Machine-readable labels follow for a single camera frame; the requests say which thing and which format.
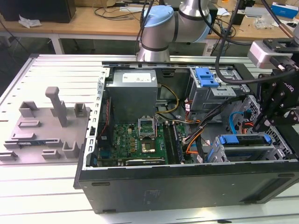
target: ram slot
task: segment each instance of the ram slot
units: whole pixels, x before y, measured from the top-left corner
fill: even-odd
[[[164,133],[164,141],[165,141],[168,164],[179,164],[180,160],[176,148],[173,128],[167,124],[163,124],[163,133]]]

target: chip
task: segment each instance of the chip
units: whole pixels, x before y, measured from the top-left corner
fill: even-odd
[[[155,141],[142,140],[141,141],[141,152],[142,153],[155,153],[156,152]]]

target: gray fixture post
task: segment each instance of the gray fixture post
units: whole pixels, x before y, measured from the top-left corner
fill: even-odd
[[[66,109],[63,108],[63,105],[59,100],[58,93],[59,93],[58,87],[48,87],[46,90],[46,97],[50,98],[53,104],[53,108],[61,124],[61,127],[66,127],[67,126]]]

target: aluminum profile table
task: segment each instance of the aluminum profile table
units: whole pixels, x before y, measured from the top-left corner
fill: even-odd
[[[214,57],[171,57],[172,61],[213,63]],[[85,102],[92,106],[97,71],[102,61],[135,61],[133,56],[40,55],[30,58],[0,97],[0,150],[20,116],[24,100],[48,107],[45,89],[58,86],[66,106]],[[257,77],[261,72],[248,58],[223,57],[222,62],[243,63]],[[73,188],[76,164],[47,166],[0,166],[0,223],[98,223],[98,224],[214,224],[224,219],[233,223],[299,223],[299,184],[266,204],[145,211],[96,215],[82,190]]]

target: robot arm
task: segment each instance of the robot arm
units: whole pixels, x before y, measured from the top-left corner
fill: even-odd
[[[201,9],[208,19],[207,4],[208,0],[201,1]],[[209,28],[200,15],[196,0],[185,0],[178,12],[174,12],[170,6],[154,6],[145,22],[137,60],[170,61],[170,42],[196,42],[205,39],[208,32]]]
[[[293,38],[264,39],[250,47],[248,57],[258,67],[273,69],[270,76],[285,74],[285,77],[270,82],[258,83],[257,101],[260,114],[254,128],[263,131],[269,126],[294,125],[298,123],[299,111],[299,26]],[[260,74],[259,78],[269,76]]]

